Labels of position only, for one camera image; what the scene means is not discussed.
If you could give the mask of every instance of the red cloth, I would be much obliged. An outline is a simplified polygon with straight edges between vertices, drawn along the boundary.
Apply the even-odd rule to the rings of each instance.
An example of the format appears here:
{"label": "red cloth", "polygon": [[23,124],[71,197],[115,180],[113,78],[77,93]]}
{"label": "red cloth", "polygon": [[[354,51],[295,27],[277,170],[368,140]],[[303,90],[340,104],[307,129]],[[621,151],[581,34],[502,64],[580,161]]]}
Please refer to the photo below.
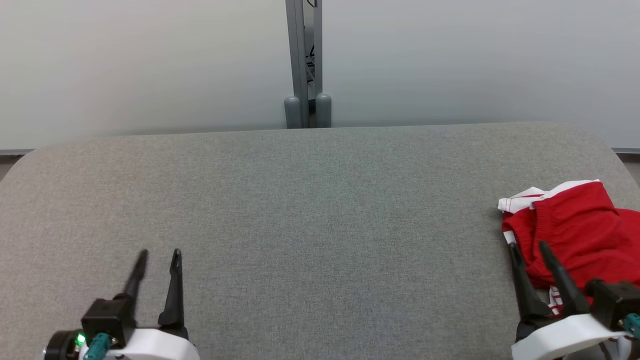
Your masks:
{"label": "red cloth", "polygon": [[532,205],[505,213],[502,228],[514,232],[535,287],[554,285],[540,254],[542,240],[582,290],[594,277],[640,286],[640,213],[616,209],[602,183],[582,184]]}

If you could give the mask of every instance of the teal cable connector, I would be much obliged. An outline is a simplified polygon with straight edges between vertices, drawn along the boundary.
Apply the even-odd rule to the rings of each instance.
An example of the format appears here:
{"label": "teal cable connector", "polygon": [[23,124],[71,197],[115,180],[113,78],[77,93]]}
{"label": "teal cable connector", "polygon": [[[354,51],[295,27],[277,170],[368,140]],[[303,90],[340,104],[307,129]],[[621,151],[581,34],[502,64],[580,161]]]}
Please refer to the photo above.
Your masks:
{"label": "teal cable connector", "polygon": [[625,318],[625,330],[634,338],[640,339],[640,316],[630,313]]}
{"label": "teal cable connector", "polygon": [[84,360],[104,360],[104,357],[107,356],[107,351],[111,349],[111,336],[101,332],[96,335],[91,342],[91,346],[89,346],[89,350],[87,350],[84,355]]}

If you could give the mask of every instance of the gray fabric surface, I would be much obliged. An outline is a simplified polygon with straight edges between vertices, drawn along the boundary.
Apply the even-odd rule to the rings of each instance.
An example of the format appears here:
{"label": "gray fabric surface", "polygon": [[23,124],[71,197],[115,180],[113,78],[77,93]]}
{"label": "gray fabric surface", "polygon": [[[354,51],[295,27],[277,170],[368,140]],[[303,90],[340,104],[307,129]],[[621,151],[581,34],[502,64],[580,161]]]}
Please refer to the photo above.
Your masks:
{"label": "gray fabric surface", "polygon": [[34,359],[150,250],[156,322],[174,247],[202,359],[508,359],[518,322],[499,197],[640,190],[591,134],[544,123],[99,138],[0,183],[0,348]]}

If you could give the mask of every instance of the white fabric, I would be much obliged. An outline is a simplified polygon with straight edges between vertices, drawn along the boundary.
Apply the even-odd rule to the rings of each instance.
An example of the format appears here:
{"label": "white fabric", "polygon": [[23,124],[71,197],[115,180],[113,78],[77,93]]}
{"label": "white fabric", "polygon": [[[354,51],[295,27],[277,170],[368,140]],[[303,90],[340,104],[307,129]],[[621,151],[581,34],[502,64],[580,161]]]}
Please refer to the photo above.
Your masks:
{"label": "white fabric", "polygon": [[502,233],[504,235],[504,238],[507,240],[507,244],[518,243],[516,241],[516,234],[514,234],[512,230],[503,231]]}
{"label": "white fabric", "polygon": [[580,186],[583,184],[593,183],[595,181],[600,182],[599,179],[567,181],[547,192],[544,190],[540,190],[539,188],[530,187],[512,197],[503,197],[502,199],[498,200],[498,210],[502,211],[503,213],[507,212],[515,214],[522,209],[533,209],[534,201],[549,199],[570,188],[575,188],[576,186]]}

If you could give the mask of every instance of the green led light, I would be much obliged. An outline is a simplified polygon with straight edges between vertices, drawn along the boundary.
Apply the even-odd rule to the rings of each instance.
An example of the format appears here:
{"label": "green led light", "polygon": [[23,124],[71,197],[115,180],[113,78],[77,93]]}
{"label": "green led light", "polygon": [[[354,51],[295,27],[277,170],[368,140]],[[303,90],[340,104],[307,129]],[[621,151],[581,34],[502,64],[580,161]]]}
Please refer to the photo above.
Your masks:
{"label": "green led light", "polygon": [[80,333],[80,334],[78,334],[78,337],[76,338],[76,344],[78,346],[82,346],[82,344],[84,344],[85,340],[86,340],[85,336]]}

